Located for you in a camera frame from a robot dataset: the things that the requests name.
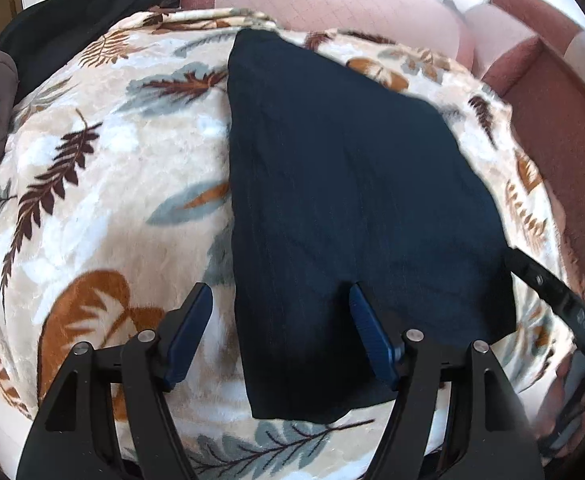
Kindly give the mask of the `navy blue zip garment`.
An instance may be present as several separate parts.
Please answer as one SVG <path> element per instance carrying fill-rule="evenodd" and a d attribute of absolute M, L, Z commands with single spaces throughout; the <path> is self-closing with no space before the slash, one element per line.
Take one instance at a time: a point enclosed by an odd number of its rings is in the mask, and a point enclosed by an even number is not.
<path fill-rule="evenodd" d="M 244 30 L 228 60 L 235 318 L 259 419 L 332 422 L 390 399 L 349 308 L 444 344 L 515 330 L 502 221 L 428 101 L 372 62 Z"/>

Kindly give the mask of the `leaf print fleece blanket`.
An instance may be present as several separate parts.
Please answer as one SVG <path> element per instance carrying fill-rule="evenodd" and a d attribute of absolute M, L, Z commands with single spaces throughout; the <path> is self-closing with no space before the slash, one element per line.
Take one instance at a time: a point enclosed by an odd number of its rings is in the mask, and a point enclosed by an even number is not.
<path fill-rule="evenodd" d="M 155 328 L 202 278 L 212 318 L 168 396 L 197 474 L 355 479 L 370 463 L 390 402 L 327 426 L 250 414 L 233 313 L 226 94 L 230 50 L 248 27 L 435 104 L 495 198 L 509 244 L 585 292 L 563 208 L 515 140 L 511 107 L 457 61 L 356 30 L 294 32 L 244 9 L 136 13 L 12 111 L 0 165 L 0 464 L 9 477 L 71 347 L 117 346 Z"/>

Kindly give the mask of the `pink quilted pillow right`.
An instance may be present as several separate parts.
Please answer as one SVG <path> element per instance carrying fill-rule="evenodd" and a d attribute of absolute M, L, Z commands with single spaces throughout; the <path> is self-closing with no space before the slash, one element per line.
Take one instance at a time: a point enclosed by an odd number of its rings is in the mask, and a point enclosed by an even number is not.
<path fill-rule="evenodd" d="M 490 3 L 464 14 L 475 41 L 471 71 L 499 96 L 521 79 L 543 50 L 540 37 L 528 26 Z"/>

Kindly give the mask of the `black garment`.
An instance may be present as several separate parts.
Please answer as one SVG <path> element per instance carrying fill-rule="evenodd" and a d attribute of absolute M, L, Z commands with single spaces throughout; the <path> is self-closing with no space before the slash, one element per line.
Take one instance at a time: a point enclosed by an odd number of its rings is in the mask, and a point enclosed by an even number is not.
<path fill-rule="evenodd" d="M 0 50 L 15 62 L 15 100 L 38 88 L 110 27 L 162 0 L 44 0 L 20 12 L 1 32 Z"/>

